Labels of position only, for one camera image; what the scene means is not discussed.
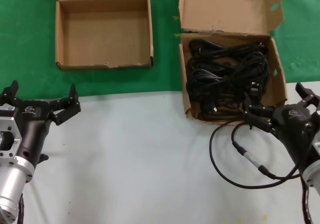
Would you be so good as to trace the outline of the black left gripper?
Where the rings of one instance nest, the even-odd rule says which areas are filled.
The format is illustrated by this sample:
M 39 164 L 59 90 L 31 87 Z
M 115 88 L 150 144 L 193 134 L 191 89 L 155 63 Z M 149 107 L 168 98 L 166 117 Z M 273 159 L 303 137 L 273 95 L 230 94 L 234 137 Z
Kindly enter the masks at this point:
M 0 105 L 9 104 L 18 107 L 23 120 L 23 128 L 22 142 L 17 156 L 26 159 L 33 167 L 36 167 L 51 122 L 53 121 L 57 126 L 63 124 L 80 113 L 81 105 L 75 84 L 71 85 L 68 97 L 50 102 L 17 99 L 15 96 L 19 89 L 18 85 L 17 81 L 13 81 L 10 86 L 3 89 L 0 94 Z

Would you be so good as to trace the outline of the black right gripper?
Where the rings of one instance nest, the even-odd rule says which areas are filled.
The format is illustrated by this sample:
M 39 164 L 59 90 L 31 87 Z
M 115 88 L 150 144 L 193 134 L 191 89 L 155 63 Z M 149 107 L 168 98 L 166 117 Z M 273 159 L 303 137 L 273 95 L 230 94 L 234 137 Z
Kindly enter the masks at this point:
M 311 89 L 305 88 L 302 83 L 297 83 L 295 90 L 301 101 L 277 108 L 254 105 L 245 92 L 243 111 L 244 120 L 250 127 L 254 126 L 266 133 L 270 133 L 274 128 L 276 137 L 298 166 L 299 173 L 303 173 L 320 159 L 313 146 L 313 140 L 320 131 L 320 97 Z M 310 105 L 316 109 L 312 114 L 308 109 Z

